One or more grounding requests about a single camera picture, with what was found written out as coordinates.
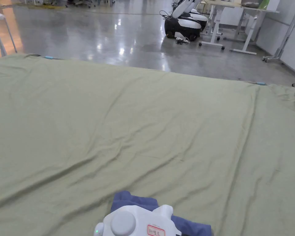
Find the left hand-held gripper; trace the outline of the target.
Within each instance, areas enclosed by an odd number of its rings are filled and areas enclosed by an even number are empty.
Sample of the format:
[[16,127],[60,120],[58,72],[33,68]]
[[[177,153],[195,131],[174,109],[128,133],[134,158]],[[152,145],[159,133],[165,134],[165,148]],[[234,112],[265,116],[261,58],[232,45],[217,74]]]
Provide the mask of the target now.
[[95,226],[96,236],[181,236],[171,220],[173,208],[161,205],[153,211],[127,205],[108,214]]

